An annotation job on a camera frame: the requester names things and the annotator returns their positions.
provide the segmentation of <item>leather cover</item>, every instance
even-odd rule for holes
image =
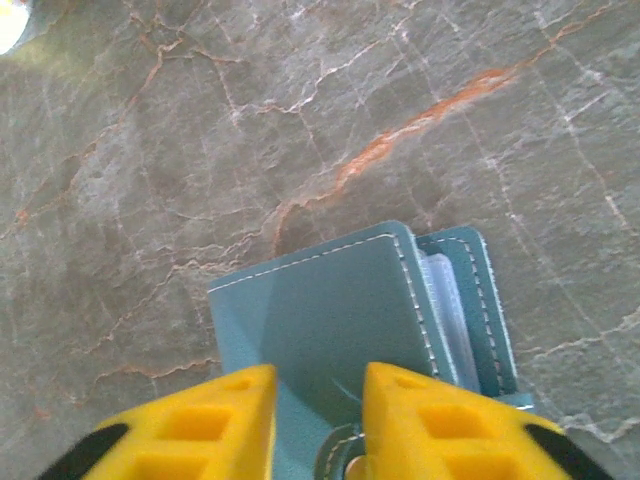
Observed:
[[[463,306],[482,393],[515,393],[504,321],[475,230],[416,242],[406,226],[386,222],[211,283],[224,372],[263,363],[278,370],[275,480],[312,478],[319,451],[338,451],[325,442],[332,431],[358,431],[369,362],[463,383],[438,308],[450,299],[438,298],[419,249],[453,265],[452,295]]]

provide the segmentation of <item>black rubber pad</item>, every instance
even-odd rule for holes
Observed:
[[[129,427],[116,423],[90,433],[60,457],[38,480],[79,480],[120,440]]]
[[[567,436],[534,424],[524,429],[573,480],[613,480]]]

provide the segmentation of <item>gray marble countertop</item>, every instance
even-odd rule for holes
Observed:
[[[36,2],[0,57],[0,464],[219,374],[216,277],[470,224],[524,389],[640,471],[640,4]]]

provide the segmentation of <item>teal leather wallet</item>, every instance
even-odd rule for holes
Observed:
[[[275,480],[340,478],[362,453],[372,361],[531,408],[472,228],[385,222],[214,280],[209,298],[224,373],[278,369]]]

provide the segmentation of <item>white stitching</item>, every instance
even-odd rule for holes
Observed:
[[[461,243],[464,246],[464,249],[466,250],[467,254],[469,255],[469,258],[471,259],[471,271],[473,272],[473,279],[476,284],[476,289],[478,290],[478,297],[480,297],[480,307],[482,308],[484,328],[485,328],[487,337],[489,337],[489,346],[491,347],[491,357],[493,358],[493,364],[496,369],[496,377],[498,378],[498,390],[500,395],[502,395],[505,392],[504,378],[502,377],[502,365],[500,363],[500,359],[498,358],[498,350],[496,347],[496,340],[493,335],[493,330],[491,329],[491,325],[489,324],[489,309],[487,307],[487,303],[485,302],[485,295],[484,295],[484,290],[482,289],[482,284],[480,283],[480,274],[478,273],[476,257],[473,254],[473,251],[471,250],[471,245],[469,245],[469,242],[466,242],[461,238],[447,237],[447,238],[441,238],[435,241],[429,240],[427,241],[427,243],[435,244],[435,243],[442,243],[446,241],[454,241],[454,242]]]
[[[327,255],[330,255],[332,253],[336,253],[336,252],[339,252],[341,250],[346,250],[348,248],[355,247],[357,245],[362,245],[362,244],[364,244],[366,242],[370,242],[372,240],[377,240],[377,239],[380,239],[380,238],[391,238],[393,240],[393,246],[395,247],[396,254],[398,255],[398,259],[400,260],[400,264],[402,265],[402,272],[404,274],[405,281],[407,282],[407,287],[409,288],[409,294],[411,295],[411,300],[413,302],[413,308],[414,308],[414,310],[416,312],[416,318],[417,318],[418,326],[420,327],[420,332],[422,333],[422,337],[424,339],[425,347],[427,349],[427,355],[429,356],[429,362],[431,364],[431,375],[433,377],[438,377],[438,376],[440,376],[440,370],[438,368],[436,357],[435,357],[435,355],[433,353],[433,347],[431,345],[431,342],[429,341],[429,336],[427,334],[427,330],[426,330],[426,327],[425,327],[424,316],[422,315],[422,311],[420,310],[420,305],[418,304],[418,299],[416,297],[416,292],[415,292],[415,289],[413,287],[413,281],[411,280],[411,275],[409,274],[409,267],[407,266],[407,262],[405,260],[404,253],[402,252],[402,247],[400,246],[400,242],[398,240],[398,237],[396,235],[391,234],[391,233],[382,233],[382,234],[376,235],[374,237],[365,238],[364,240],[360,240],[360,241],[357,241],[357,242],[354,242],[354,243],[349,243],[347,245],[342,245],[340,247],[333,248],[331,250],[327,250],[326,252],[320,252],[320,253],[317,253],[317,254],[312,255],[310,257],[306,257],[306,258],[302,258],[300,260],[296,260],[295,262],[287,263],[285,265],[280,265],[278,267],[274,267],[272,269],[265,270],[264,272],[258,272],[258,273],[254,273],[254,274],[251,274],[251,275],[247,275],[246,277],[239,278],[237,280],[234,280],[233,282],[225,283],[224,285],[218,285],[217,287],[212,288],[211,290],[208,290],[207,293],[215,292],[216,290],[220,290],[222,288],[229,287],[231,285],[235,285],[235,284],[240,283],[240,282],[244,282],[245,280],[250,280],[252,278],[257,278],[257,277],[261,277],[261,276],[267,275],[269,273],[274,273],[274,272],[277,272],[278,270],[284,270],[285,268],[289,268],[289,267],[292,267],[294,265],[299,265],[301,263],[305,263],[305,262],[308,262],[310,260],[314,260],[316,258],[326,257]]]
[[[364,438],[364,433],[358,433],[357,435],[352,435],[348,438],[343,438],[342,440],[337,441],[336,444],[333,447],[331,447],[331,450],[329,450],[329,455],[327,455],[327,461],[324,466],[323,480],[329,480],[329,474],[331,473],[331,461],[333,460],[333,457],[338,451],[338,449],[340,448],[340,446],[344,445],[345,443],[354,442],[359,438]]]

